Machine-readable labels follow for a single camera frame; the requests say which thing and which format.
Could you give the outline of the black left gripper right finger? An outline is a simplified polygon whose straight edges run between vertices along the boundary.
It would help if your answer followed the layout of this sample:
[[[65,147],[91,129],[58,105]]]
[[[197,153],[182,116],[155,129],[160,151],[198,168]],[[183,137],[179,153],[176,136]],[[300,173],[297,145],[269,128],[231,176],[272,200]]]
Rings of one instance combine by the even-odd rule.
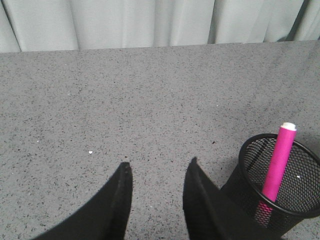
[[[197,163],[190,161],[183,185],[183,212],[191,240],[280,240],[233,203]]]

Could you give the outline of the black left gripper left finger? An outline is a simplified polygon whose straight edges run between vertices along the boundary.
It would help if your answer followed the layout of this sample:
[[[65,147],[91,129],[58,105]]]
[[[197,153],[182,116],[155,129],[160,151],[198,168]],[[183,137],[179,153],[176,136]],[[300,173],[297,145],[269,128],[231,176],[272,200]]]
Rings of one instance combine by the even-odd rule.
[[[122,162],[81,208],[36,240],[123,240],[132,206],[132,169]]]

